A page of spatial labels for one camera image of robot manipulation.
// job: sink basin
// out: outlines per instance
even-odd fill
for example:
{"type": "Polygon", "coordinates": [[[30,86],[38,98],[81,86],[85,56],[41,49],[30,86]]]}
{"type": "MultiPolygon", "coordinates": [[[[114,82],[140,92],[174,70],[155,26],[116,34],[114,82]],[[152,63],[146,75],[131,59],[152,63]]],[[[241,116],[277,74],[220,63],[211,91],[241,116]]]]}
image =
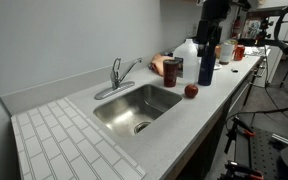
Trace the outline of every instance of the sink basin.
{"type": "Polygon", "coordinates": [[[144,85],[97,107],[93,113],[118,136],[130,137],[181,100],[178,94],[144,85]]]}

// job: white countertop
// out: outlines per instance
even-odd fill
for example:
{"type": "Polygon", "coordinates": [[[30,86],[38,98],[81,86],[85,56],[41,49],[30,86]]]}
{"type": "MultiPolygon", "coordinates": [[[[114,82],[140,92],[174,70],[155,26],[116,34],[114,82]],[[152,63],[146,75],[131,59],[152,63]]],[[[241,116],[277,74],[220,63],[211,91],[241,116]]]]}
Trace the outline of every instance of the white countertop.
{"type": "Polygon", "coordinates": [[[168,174],[258,59],[257,56],[246,56],[242,61],[231,61],[228,65],[223,65],[222,69],[214,71],[210,86],[198,85],[199,93],[194,99],[185,97],[186,84],[177,83],[176,87],[165,88],[182,95],[183,99],[130,138],[121,138],[110,131],[93,114],[94,109],[145,84],[164,88],[162,77],[146,68],[133,72],[124,79],[124,82],[134,81],[135,86],[106,99],[95,100],[94,96],[110,87],[110,81],[74,93],[67,99],[146,171],[143,179],[160,179],[168,174]],[[232,68],[237,69],[238,73],[233,73],[232,68]]]}

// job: red apple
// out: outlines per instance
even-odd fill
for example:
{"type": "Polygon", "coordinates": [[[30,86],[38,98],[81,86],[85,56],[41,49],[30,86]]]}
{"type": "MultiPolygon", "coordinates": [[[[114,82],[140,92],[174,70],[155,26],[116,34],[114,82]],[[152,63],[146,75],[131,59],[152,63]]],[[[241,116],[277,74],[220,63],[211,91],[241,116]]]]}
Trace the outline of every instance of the red apple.
{"type": "Polygon", "coordinates": [[[185,95],[189,98],[194,98],[198,93],[198,87],[195,84],[189,84],[185,87],[185,95]]]}

